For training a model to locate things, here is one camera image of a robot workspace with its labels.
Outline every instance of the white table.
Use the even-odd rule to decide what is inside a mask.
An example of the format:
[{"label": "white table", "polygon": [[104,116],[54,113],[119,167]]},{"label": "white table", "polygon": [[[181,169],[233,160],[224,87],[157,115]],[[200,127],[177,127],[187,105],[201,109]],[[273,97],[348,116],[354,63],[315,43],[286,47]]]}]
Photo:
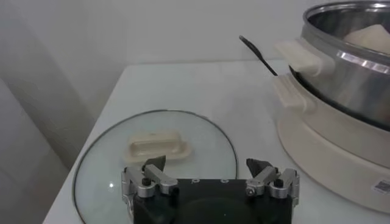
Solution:
[{"label": "white table", "polygon": [[[288,72],[283,61],[270,61],[270,64],[280,74]],[[274,125],[282,106],[273,90],[272,75],[258,61],[129,66],[118,80],[80,155],[113,124],[155,109],[193,111],[217,123],[236,148],[239,178],[250,177],[245,164],[247,158],[267,160],[282,169],[297,169],[301,174],[301,195],[293,223],[390,223],[390,215],[349,202],[314,182],[288,157]],[[44,224],[81,223],[71,197],[75,169],[76,165]]]}]

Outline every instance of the glass lid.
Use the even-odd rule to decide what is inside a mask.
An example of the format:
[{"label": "glass lid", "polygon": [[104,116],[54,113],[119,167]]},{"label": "glass lid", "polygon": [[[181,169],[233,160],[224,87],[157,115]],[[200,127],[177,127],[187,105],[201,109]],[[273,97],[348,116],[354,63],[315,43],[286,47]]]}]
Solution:
[{"label": "glass lid", "polygon": [[73,202],[84,223],[131,223],[122,201],[121,171],[130,163],[129,139],[140,133],[174,130],[191,153],[167,159],[164,173],[173,178],[234,179],[236,155],[226,134],[208,119],[187,111],[137,114],[109,128],[83,155],[73,180]]}]

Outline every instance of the stainless steel pot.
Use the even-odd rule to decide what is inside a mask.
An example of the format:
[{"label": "stainless steel pot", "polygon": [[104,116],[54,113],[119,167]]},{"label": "stainless steel pot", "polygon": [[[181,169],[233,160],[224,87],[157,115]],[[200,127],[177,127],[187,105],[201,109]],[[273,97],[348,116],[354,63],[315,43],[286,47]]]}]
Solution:
[{"label": "stainless steel pot", "polygon": [[277,48],[297,80],[323,101],[390,131],[390,55],[342,39],[381,24],[390,31],[390,2],[336,2],[308,9],[301,38]]}]

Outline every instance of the cream pot handle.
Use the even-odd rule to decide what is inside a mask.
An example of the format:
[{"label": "cream pot handle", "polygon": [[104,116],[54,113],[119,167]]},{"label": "cream pot handle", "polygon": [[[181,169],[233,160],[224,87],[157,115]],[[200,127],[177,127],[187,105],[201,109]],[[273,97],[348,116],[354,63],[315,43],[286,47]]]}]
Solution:
[{"label": "cream pot handle", "polygon": [[275,90],[283,106],[302,113],[314,111],[316,103],[298,90],[293,79],[291,74],[279,75],[273,79]]},{"label": "cream pot handle", "polygon": [[317,50],[303,38],[277,43],[275,48],[296,72],[318,76],[331,74],[335,62],[331,57]]}]

